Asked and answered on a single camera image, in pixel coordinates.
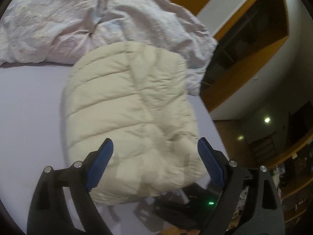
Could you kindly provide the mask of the cream quilted down jacket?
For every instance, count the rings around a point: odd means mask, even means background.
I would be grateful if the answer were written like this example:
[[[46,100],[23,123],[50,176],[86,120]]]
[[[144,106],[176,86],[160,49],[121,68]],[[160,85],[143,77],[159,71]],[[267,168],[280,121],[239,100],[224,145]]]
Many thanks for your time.
[[[96,203],[155,197],[205,175],[186,69],[180,54],[134,41],[99,47],[72,67],[64,90],[69,161],[113,142],[90,192]]]

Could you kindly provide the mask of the dark wooden wardrobe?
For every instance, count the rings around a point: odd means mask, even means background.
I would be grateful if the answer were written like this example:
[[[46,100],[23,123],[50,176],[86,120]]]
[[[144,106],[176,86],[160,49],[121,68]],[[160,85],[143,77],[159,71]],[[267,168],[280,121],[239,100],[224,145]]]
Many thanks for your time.
[[[208,111],[246,84],[289,36],[285,0],[171,1],[190,10],[218,41],[201,86]]]

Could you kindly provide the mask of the floral lilac duvet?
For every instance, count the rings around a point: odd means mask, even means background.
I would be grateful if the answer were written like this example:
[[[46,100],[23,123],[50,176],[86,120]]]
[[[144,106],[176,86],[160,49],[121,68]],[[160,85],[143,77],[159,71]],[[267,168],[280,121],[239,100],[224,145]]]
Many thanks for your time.
[[[196,16],[169,0],[12,0],[1,18],[1,63],[72,65],[123,41],[181,54],[193,96],[217,46]]]

